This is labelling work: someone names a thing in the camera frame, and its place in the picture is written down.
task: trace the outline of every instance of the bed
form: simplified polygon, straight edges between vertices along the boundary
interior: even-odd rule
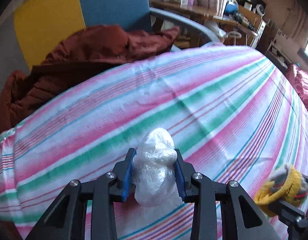
[[[282,73],[245,46],[205,46],[125,64],[62,93],[0,135],[0,220],[23,238],[72,179],[96,179],[163,127],[183,158],[253,196],[270,171],[308,174],[308,112]],[[222,237],[220,207],[218,237]],[[308,198],[301,206],[306,211]],[[115,204],[118,238],[189,239],[193,205]],[[282,239],[286,226],[270,220]],[[90,239],[91,203],[86,216]]]

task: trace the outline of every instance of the striped fabric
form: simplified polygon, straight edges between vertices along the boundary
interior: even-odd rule
[[[251,196],[284,163],[308,174],[308,113],[281,72],[248,47],[188,49],[106,71],[1,134],[0,219],[25,238],[71,179],[111,171],[156,127],[169,131],[196,171],[235,179]],[[160,208],[133,197],[115,204],[120,240],[189,239],[192,216],[177,192]],[[286,227],[270,222],[286,238]],[[86,239],[90,227],[91,203]]]

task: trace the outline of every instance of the silver screw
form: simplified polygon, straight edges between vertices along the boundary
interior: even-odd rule
[[[231,180],[231,181],[230,181],[230,186],[231,186],[231,187],[238,187],[238,182],[235,181],[235,180]]]
[[[71,185],[72,187],[75,187],[75,186],[77,186],[78,184],[79,184],[79,181],[78,181],[77,179],[73,179],[73,180],[70,181],[70,185]]]
[[[199,173],[199,172],[196,172],[196,173],[193,174],[193,178],[201,179],[201,178],[203,178],[203,175],[201,173]]]
[[[115,173],[114,172],[108,172],[106,173],[106,177],[108,177],[109,179],[113,179],[115,177]]]

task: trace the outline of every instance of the yellow panel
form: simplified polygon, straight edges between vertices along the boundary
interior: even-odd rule
[[[28,0],[14,12],[14,28],[32,69],[72,33],[85,28],[79,0]]]

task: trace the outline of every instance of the yellow towel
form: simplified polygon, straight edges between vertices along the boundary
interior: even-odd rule
[[[276,216],[275,213],[268,209],[268,204],[278,200],[284,199],[295,207],[298,207],[305,198],[294,199],[301,188],[302,174],[293,166],[289,167],[287,178],[281,188],[275,192],[271,192],[274,181],[265,182],[254,197],[254,202],[269,216]]]

